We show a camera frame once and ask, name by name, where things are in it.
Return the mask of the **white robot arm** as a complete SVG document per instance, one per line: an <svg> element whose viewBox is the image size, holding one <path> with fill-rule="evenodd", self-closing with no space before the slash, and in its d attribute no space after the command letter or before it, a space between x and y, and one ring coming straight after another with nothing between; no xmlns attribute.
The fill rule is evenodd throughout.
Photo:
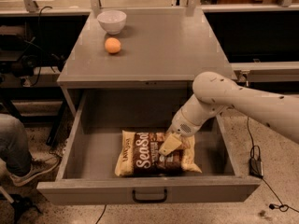
<svg viewBox="0 0 299 224"><path fill-rule="evenodd" d="M193 81L192 91L193 95L173 117L159 149L164 156L180 147L184 137L196 134L225 107L299 143L299 99L296 97L241 87L214 72L199 74Z"/></svg>

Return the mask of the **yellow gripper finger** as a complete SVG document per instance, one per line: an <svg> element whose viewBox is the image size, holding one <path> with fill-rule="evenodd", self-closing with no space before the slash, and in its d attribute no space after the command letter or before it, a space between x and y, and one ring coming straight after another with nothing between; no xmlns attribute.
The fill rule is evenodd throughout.
<svg viewBox="0 0 299 224"><path fill-rule="evenodd" d="M159 149L161 155L167 156L182 144L179 133L169 133Z"/></svg>

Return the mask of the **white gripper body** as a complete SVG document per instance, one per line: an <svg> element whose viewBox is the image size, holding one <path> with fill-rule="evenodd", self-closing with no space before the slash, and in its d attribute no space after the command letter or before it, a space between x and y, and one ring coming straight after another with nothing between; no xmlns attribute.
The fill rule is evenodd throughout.
<svg viewBox="0 0 299 224"><path fill-rule="evenodd" d="M197 133L202 125L203 121L196 112L181 108L172 118L167 131L190 137Z"/></svg>

